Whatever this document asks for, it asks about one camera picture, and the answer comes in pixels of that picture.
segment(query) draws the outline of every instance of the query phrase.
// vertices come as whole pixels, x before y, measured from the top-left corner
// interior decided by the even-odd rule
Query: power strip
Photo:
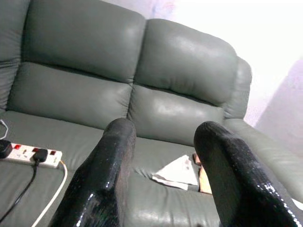
[[[32,159],[35,152],[39,149],[23,144],[11,143],[13,150],[6,158],[2,159],[9,162],[19,162],[24,164],[34,164]],[[39,166],[47,166],[56,168],[61,160],[62,152],[57,150],[47,149],[47,158],[45,162],[41,162]]]

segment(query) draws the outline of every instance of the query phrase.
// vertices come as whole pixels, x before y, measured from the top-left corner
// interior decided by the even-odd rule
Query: white wall
[[[255,126],[296,60],[303,56],[303,1],[106,0],[146,18],[165,18],[229,42],[252,67],[245,121]]]

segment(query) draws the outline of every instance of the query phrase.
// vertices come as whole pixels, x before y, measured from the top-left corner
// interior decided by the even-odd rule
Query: sofa
[[[178,23],[99,0],[0,0],[6,139],[62,151],[69,171],[38,226],[48,225],[73,174],[117,118],[131,120],[137,132],[122,226],[219,226],[212,195],[151,180],[169,162],[192,156],[195,130],[205,121],[240,136],[303,202],[299,160],[243,121],[250,83],[249,65],[228,43]],[[0,161],[0,216],[31,174],[28,165]],[[39,167],[2,225],[31,226],[62,175]]]

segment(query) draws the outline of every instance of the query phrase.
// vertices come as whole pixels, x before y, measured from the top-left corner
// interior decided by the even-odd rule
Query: sofa armrest
[[[240,136],[276,175],[293,199],[303,202],[302,161],[242,119],[225,120],[224,125]]]
[[[135,145],[134,124],[112,121],[75,172],[49,227],[121,226]]]
[[[222,226],[301,226],[303,212],[284,186],[236,134],[204,122],[194,138]]]

